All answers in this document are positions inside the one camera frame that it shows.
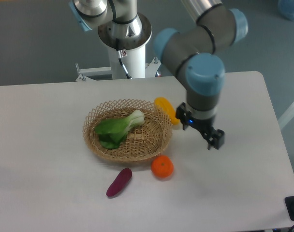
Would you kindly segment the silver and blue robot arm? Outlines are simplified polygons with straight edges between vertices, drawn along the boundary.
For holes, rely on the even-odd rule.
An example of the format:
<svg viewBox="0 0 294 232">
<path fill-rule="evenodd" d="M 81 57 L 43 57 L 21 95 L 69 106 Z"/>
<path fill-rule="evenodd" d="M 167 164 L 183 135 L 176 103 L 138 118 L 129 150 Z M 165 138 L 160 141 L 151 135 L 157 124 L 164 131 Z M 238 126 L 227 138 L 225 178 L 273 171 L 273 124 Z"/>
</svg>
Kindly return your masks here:
<svg viewBox="0 0 294 232">
<path fill-rule="evenodd" d="M 182 84 L 186 102 L 176 110 L 183 128 L 199 131 L 209 147 L 219 149 L 225 133 L 213 128 L 225 67 L 215 55 L 248 33 L 248 22 L 238 9 L 220 0 L 185 0 L 195 22 L 186 33 L 163 29 L 154 38 L 156 58 Z M 96 30 L 109 53 L 113 79 L 145 78 L 146 44 L 150 21 L 138 12 L 135 0 L 72 0 L 70 9 L 82 30 Z"/>
</svg>

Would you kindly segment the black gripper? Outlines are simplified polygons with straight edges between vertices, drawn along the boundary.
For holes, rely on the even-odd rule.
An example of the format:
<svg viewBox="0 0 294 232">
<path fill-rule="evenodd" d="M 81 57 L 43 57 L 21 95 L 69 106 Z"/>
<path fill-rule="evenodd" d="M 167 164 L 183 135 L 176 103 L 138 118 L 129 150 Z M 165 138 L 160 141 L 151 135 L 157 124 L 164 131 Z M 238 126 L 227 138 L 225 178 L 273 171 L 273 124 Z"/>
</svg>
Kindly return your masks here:
<svg viewBox="0 0 294 232">
<path fill-rule="evenodd" d="M 215 108 L 211 111 L 198 111 L 184 102 L 176 109 L 176 118 L 180 120 L 183 130 L 187 127 L 197 130 L 207 141 L 208 150 L 212 147 L 219 150 L 225 142 L 225 132 L 213 127 L 216 115 L 214 110 Z"/>
</svg>

